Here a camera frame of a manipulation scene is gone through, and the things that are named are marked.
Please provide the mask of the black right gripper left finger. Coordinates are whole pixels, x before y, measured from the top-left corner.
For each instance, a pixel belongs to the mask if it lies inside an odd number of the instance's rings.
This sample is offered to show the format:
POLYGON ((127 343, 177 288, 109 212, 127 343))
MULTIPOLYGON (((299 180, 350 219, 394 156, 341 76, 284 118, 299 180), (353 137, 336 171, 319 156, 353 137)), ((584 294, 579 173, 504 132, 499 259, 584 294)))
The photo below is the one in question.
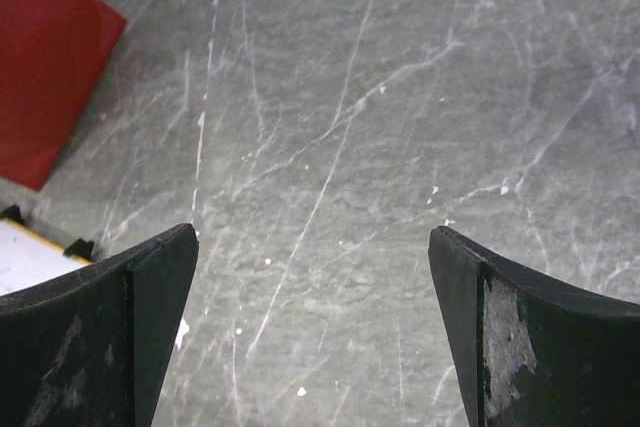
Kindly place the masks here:
POLYGON ((151 425, 198 251, 182 223, 2 296, 2 425, 151 425))

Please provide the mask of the red paper bag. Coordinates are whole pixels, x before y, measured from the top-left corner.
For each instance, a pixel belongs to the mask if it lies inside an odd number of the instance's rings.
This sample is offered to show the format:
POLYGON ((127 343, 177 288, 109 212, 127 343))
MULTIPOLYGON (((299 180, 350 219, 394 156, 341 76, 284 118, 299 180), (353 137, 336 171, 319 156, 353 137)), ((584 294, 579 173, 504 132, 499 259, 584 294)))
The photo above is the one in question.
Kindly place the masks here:
POLYGON ((39 191, 126 20, 101 0, 1 0, 1 176, 39 191))

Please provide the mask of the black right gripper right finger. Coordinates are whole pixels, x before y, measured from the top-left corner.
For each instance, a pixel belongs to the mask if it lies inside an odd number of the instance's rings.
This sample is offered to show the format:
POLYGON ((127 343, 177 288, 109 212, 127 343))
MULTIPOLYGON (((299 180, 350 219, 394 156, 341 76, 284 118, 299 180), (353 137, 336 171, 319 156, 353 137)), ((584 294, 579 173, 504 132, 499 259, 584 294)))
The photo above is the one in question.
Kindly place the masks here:
POLYGON ((639 307, 440 226, 429 263, 472 426, 636 426, 639 307))

